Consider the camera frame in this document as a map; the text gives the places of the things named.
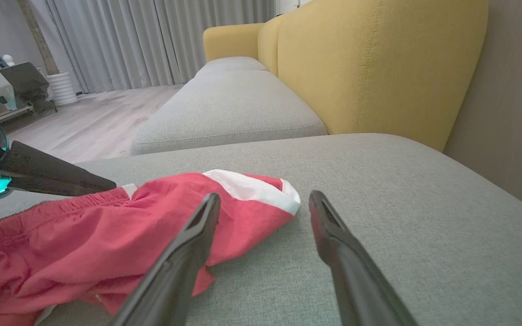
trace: white figurine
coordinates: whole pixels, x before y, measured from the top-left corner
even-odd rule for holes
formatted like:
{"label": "white figurine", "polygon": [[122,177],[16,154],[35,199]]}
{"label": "white figurine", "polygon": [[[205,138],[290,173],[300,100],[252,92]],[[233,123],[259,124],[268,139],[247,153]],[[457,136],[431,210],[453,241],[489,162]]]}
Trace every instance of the white figurine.
{"label": "white figurine", "polygon": [[13,62],[12,56],[10,56],[9,54],[4,54],[2,58],[5,61],[5,63],[8,64],[9,67],[15,66],[15,62]]}

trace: white cylindrical vase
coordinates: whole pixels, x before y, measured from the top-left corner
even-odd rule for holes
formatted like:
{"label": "white cylindrical vase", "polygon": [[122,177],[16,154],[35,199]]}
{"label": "white cylindrical vase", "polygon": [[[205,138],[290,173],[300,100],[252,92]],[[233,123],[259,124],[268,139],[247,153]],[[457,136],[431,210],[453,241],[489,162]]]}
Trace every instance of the white cylindrical vase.
{"label": "white cylindrical vase", "polygon": [[53,92],[53,101],[56,106],[66,106],[78,103],[68,72],[48,76],[49,86]]}

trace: red shorts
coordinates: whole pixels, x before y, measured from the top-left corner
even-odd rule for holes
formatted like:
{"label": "red shorts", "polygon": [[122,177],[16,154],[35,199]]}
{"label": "red shorts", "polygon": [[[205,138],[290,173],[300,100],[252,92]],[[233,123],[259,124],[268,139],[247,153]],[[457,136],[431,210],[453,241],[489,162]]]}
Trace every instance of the red shorts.
{"label": "red shorts", "polygon": [[[222,204],[206,266],[247,252],[299,208],[280,179],[214,172],[154,180],[132,198],[116,188],[44,202],[0,220],[0,325],[32,325],[42,309],[74,299],[116,313],[209,192]],[[213,280],[201,269],[193,295]]]}

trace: white stripe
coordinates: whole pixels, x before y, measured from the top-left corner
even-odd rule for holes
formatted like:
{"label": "white stripe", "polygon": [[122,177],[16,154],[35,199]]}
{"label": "white stripe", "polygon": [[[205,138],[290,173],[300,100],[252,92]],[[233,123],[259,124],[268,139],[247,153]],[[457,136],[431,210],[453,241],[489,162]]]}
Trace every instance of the white stripe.
{"label": "white stripe", "polygon": [[301,203],[298,192],[285,180],[281,180],[283,183],[282,192],[271,184],[240,173],[211,170],[203,174],[218,182],[232,198],[238,200],[257,200],[280,208],[292,215],[297,213]]}
{"label": "white stripe", "polygon": [[138,190],[138,187],[136,187],[136,184],[131,183],[127,184],[126,186],[122,186],[122,189],[124,189],[124,191],[128,195],[128,198],[132,199],[132,196],[134,195],[136,190]]}

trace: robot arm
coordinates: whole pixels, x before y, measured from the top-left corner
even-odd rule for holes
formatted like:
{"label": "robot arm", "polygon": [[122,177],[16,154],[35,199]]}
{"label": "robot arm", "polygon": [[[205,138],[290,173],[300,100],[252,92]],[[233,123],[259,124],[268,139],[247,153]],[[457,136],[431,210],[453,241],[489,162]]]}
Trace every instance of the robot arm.
{"label": "robot arm", "polygon": [[[13,87],[0,73],[0,98],[15,108]],[[116,188],[110,180],[20,142],[8,144],[0,126],[0,198],[12,190],[81,196]]]}

